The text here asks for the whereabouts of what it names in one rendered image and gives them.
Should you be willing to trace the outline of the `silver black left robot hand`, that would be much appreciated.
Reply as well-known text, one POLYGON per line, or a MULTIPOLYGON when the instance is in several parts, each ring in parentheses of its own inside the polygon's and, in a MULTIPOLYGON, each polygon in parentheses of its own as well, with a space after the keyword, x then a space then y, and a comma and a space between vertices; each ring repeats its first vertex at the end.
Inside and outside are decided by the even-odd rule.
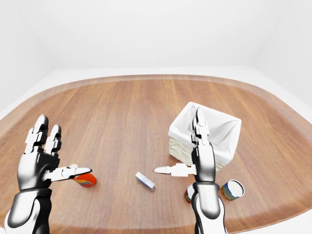
POLYGON ((71 165, 59 167, 61 127, 54 125, 48 134, 49 119, 40 115, 28 132, 26 148, 18 165, 19 190, 49 188, 53 181, 73 179, 92 172, 91 168, 71 165))

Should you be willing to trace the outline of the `small blue white box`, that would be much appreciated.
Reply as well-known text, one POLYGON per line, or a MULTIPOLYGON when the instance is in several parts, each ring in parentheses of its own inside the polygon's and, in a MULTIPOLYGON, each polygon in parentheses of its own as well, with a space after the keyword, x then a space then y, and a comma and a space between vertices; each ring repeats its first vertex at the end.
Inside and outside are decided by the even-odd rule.
POLYGON ((146 176, 144 176, 142 173, 137 172, 136 173, 136 179, 142 183, 145 187, 147 187, 149 190, 153 191, 155 189, 155 184, 148 179, 146 176))

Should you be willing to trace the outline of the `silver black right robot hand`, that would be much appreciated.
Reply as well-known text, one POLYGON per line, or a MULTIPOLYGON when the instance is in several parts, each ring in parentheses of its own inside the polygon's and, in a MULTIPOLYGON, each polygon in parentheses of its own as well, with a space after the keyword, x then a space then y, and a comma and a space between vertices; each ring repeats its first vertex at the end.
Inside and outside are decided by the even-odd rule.
POLYGON ((175 177, 194 175, 197 182, 215 182, 215 155, 212 144, 208 141, 209 126, 203 109, 197 108, 192 123, 192 165, 177 163, 174 166, 161 166, 153 169, 154 173, 169 174, 175 177))

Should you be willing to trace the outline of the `orange printed tin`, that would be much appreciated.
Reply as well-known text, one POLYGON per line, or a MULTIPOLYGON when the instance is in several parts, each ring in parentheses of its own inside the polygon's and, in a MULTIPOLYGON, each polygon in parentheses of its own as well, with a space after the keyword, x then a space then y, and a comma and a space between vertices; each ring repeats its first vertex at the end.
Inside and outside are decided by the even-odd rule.
POLYGON ((96 177, 91 173, 78 175, 75 178, 73 178, 73 180, 77 182, 80 186, 85 188, 93 187, 97 182, 96 177))

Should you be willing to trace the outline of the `blue yellow printed tin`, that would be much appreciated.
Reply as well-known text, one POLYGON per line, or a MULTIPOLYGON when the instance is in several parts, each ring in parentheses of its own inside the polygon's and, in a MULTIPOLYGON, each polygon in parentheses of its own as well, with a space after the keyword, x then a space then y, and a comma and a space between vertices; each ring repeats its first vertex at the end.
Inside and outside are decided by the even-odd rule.
POLYGON ((243 185, 234 179, 229 180, 221 187, 221 191, 226 199, 235 200, 245 194, 243 185))

